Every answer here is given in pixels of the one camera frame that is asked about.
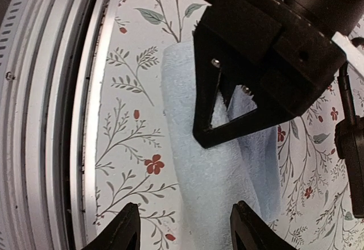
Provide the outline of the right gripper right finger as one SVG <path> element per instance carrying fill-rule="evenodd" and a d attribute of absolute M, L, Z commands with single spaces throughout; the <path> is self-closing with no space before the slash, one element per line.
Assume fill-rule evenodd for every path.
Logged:
<path fill-rule="evenodd" d="M 296 250 L 270 229 L 245 201 L 233 205 L 230 229 L 233 250 Z"/>

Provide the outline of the light blue towel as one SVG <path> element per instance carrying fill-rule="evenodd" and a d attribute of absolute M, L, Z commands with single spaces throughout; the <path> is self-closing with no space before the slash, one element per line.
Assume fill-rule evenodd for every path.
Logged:
<path fill-rule="evenodd" d="M 230 213 L 245 201 L 265 222 L 281 211 L 277 127 L 212 148 L 193 137 L 196 79 L 192 42 L 164 50 L 162 96 L 181 197 L 180 249 L 231 249 Z"/>

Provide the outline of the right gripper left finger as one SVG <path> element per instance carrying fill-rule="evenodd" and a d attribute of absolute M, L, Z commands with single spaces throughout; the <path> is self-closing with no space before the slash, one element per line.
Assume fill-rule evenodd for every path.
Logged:
<path fill-rule="evenodd" d="M 82 250 L 140 250 L 138 205 L 128 203 Z"/>

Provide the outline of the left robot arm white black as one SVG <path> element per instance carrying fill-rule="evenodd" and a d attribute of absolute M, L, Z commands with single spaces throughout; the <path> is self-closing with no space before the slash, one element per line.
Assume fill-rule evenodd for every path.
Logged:
<path fill-rule="evenodd" d="M 363 0 L 204 0 L 193 136 L 204 148 L 303 115 L 346 62 Z"/>

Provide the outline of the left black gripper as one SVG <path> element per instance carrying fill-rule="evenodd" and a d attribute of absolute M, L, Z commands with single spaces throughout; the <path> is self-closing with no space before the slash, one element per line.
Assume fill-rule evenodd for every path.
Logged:
<path fill-rule="evenodd" d="M 275 0 L 205 1 L 208 7 L 193 34 L 193 136 L 203 148 L 302 115 L 344 63 L 344 53 L 285 4 Z M 213 128 L 217 94 L 230 99 L 233 87 L 239 84 L 253 91 L 257 108 Z"/>

